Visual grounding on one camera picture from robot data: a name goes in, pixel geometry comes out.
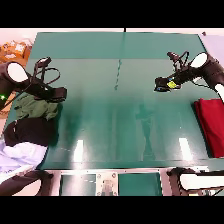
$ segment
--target robotic arm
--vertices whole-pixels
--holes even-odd
[[[168,52],[167,55],[170,57],[170,60],[173,61],[175,73],[167,78],[156,78],[155,91],[167,92],[172,89],[180,89],[181,85],[185,82],[191,81],[194,83],[194,79],[200,77],[208,84],[208,86],[205,87],[217,92],[224,102],[224,69],[219,64],[218,60],[214,59],[208,53],[202,52],[186,65],[189,52],[185,51],[181,56],[172,52]]]
[[[35,63],[34,73],[31,76],[25,69],[17,62],[7,62],[0,65],[0,110],[9,105],[22,93],[26,92],[35,96],[35,100],[46,100],[47,102],[62,102],[66,99],[67,89],[64,87],[52,88],[48,84],[55,82],[60,78],[60,72],[56,68],[47,68],[51,58],[42,58]],[[51,82],[44,83],[45,72],[48,70],[56,70],[59,75]],[[7,99],[12,93],[16,91],[16,97],[10,100]]]

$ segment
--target green panel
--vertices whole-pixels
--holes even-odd
[[[158,173],[120,174],[119,196],[162,196]]]
[[[167,52],[190,52],[193,59],[205,51],[198,35],[168,33],[63,32],[38,33],[31,59],[52,58],[156,58]]]
[[[95,196],[96,175],[63,175],[60,196]]]
[[[28,72],[35,62],[29,60]],[[172,73],[172,63],[164,59],[123,59],[115,90],[117,65],[116,59],[52,61],[51,67],[61,72],[53,86],[66,87],[68,97],[60,106],[58,139],[50,145],[40,168],[58,164],[59,169],[79,168],[74,163],[78,140],[84,142],[81,167],[144,167],[150,161],[184,161],[188,158],[180,148],[180,138],[188,140],[193,160],[208,159],[192,103],[216,94],[191,83],[171,93],[154,92],[154,79]],[[49,81],[56,74],[46,75]],[[12,109],[7,123],[14,119]]]

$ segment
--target metal bracket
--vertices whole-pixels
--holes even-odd
[[[96,196],[118,196],[118,173],[96,174]]]

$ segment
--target dark green cloth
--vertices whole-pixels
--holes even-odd
[[[34,100],[34,96],[26,94],[16,101],[16,119],[44,117],[50,120],[58,113],[58,103],[48,103],[45,100]]]

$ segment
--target clothing pile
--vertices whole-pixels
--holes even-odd
[[[43,160],[55,135],[54,119],[57,103],[34,100],[26,94],[15,105],[16,119],[4,131],[0,140],[0,183],[22,167],[34,170]]]
[[[221,99],[194,103],[208,145],[215,158],[224,157],[224,105]]]

